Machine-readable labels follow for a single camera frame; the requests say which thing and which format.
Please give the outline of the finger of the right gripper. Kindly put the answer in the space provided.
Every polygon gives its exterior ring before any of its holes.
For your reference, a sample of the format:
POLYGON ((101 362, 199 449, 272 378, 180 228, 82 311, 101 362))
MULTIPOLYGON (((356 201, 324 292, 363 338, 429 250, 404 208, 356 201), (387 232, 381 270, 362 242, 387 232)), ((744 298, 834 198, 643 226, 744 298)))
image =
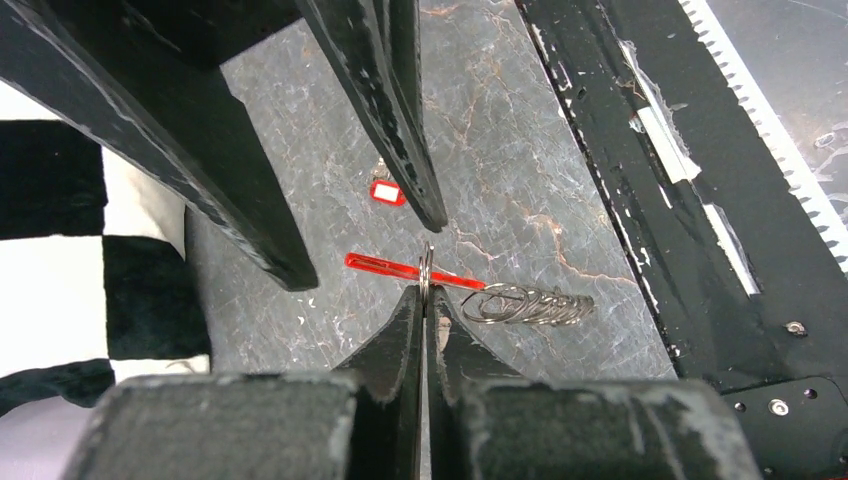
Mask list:
POLYGON ((292 1, 5 1, 1 77, 204 215, 288 291, 319 280, 222 65, 292 1))
POLYGON ((424 133, 418 2, 297 6, 407 202, 424 228, 441 232, 448 215, 424 133))

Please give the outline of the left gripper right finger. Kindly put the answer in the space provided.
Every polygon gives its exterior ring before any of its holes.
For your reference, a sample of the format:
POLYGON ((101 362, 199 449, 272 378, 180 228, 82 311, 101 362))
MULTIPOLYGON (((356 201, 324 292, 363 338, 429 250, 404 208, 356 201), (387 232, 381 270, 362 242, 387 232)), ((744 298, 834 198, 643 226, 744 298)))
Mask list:
POLYGON ((425 299, 436 479, 757 479, 739 422, 693 381, 531 380, 425 299))

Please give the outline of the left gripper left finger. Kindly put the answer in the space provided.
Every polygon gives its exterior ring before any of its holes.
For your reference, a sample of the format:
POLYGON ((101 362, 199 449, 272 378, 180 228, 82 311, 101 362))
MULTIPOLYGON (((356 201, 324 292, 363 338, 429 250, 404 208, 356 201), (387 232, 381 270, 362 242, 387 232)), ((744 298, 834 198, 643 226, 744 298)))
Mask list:
POLYGON ((142 376, 95 408, 67 479, 415 479, 423 305, 327 372, 142 376))

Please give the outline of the red grey keyring holder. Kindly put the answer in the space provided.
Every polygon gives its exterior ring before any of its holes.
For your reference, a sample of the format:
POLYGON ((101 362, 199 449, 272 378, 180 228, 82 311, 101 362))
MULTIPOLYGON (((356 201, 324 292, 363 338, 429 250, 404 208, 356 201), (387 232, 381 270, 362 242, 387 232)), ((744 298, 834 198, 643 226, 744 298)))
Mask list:
POLYGON ((461 289, 467 293, 460 304, 461 314, 478 324, 570 326, 596 313, 595 301, 589 295, 504 282, 487 284, 437 272, 433 260, 434 247, 426 244, 416 266, 355 252, 346 254, 344 264, 375 275, 415 281, 423 293, 435 286, 461 289))

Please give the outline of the red tag key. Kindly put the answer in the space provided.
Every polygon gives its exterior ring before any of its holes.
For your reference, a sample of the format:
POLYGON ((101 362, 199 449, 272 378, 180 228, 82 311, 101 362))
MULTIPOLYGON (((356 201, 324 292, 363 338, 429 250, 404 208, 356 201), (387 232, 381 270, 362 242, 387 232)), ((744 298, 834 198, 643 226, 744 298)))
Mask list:
POLYGON ((371 171, 369 196, 376 202, 394 207, 400 207, 406 203, 406 198, 400 186, 393 180, 382 157, 378 159, 371 171))

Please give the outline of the black white checkered pillow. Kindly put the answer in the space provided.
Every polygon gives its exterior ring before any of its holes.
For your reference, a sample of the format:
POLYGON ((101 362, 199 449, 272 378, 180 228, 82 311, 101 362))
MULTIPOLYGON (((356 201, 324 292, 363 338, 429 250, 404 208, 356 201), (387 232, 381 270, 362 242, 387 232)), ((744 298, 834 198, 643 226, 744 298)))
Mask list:
POLYGON ((207 374, 181 198, 1 88, 1 410, 94 406, 132 377, 207 374))

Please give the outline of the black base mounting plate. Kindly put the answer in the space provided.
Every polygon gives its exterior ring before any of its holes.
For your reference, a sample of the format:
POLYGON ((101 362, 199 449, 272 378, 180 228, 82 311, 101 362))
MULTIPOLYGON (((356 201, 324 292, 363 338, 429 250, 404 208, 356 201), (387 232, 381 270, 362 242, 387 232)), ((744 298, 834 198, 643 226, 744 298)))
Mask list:
MULTIPOLYGON (((676 374, 764 477, 847 475, 842 272, 682 1, 518 8, 676 374)), ((847 229, 847 5, 705 1, 847 229)))

